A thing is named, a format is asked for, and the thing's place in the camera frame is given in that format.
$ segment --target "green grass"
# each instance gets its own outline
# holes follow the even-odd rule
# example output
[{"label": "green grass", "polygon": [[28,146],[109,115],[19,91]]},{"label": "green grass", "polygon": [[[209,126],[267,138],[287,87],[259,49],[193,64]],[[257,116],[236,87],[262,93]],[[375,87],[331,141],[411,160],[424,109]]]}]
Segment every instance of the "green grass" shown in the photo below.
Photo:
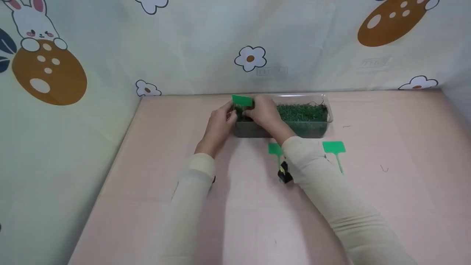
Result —
[{"label": "green grass", "polygon": [[[242,115],[242,112],[247,107],[239,105],[234,106],[237,112],[238,122],[250,122],[252,119]],[[285,122],[326,122],[327,121],[327,107],[324,104],[311,105],[278,105],[276,107],[280,113],[281,119]]]}]

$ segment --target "beige sleeve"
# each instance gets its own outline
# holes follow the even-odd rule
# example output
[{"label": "beige sleeve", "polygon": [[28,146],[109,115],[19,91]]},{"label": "beige sleeve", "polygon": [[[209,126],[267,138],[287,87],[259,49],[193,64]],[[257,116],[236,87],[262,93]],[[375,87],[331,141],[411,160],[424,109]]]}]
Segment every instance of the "beige sleeve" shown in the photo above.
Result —
[{"label": "beige sleeve", "polygon": [[283,143],[288,169],[355,265],[415,265],[381,214],[362,200],[321,146],[294,136]]},{"label": "beige sleeve", "polygon": [[190,157],[160,230],[156,264],[196,264],[197,226],[214,170],[212,157],[202,153]]}]

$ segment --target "plastic box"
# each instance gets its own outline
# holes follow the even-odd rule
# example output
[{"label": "plastic box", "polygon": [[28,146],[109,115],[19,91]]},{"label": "plastic box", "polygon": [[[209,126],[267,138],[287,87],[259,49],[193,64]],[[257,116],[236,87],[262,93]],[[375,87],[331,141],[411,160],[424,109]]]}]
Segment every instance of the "plastic box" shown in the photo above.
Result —
[{"label": "plastic box", "polygon": [[[323,94],[319,95],[274,95],[273,101],[278,104],[325,104],[327,107],[326,122],[286,122],[302,138],[322,138],[333,121],[329,101]],[[271,138],[271,135],[255,122],[236,122],[233,133],[239,138]]]}]

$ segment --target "pink table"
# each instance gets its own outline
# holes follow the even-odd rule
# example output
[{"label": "pink table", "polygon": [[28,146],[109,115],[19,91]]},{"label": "pink table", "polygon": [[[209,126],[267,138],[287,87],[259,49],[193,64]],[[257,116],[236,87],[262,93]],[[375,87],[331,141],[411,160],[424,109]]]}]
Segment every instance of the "pink table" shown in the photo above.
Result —
[{"label": "pink table", "polygon": [[[345,177],[419,264],[471,264],[471,140],[443,93],[328,93]],[[176,176],[230,95],[143,98],[70,260],[155,264]],[[304,193],[278,182],[268,139],[227,141],[200,227],[205,265],[346,264]],[[335,162],[333,155],[328,158]]]}]

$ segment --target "rabbit illustration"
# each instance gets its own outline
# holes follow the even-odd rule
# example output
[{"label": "rabbit illustration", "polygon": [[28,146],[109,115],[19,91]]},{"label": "rabbit illustration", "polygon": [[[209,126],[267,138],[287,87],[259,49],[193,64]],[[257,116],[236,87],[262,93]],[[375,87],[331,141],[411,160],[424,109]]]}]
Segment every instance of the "rabbit illustration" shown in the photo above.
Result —
[{"label": "rabbit illustration", "polygon": [[49,40],[61,50],[67,49],[67,43],[59,37],[54,25],[47,16],[45,0],[30,0],[30,5],[24,5],[21,0],[3,0],[12,10],[13,21],[18,33],[23,37],[21,47],[27,51],[39,50],[37,40]]}]

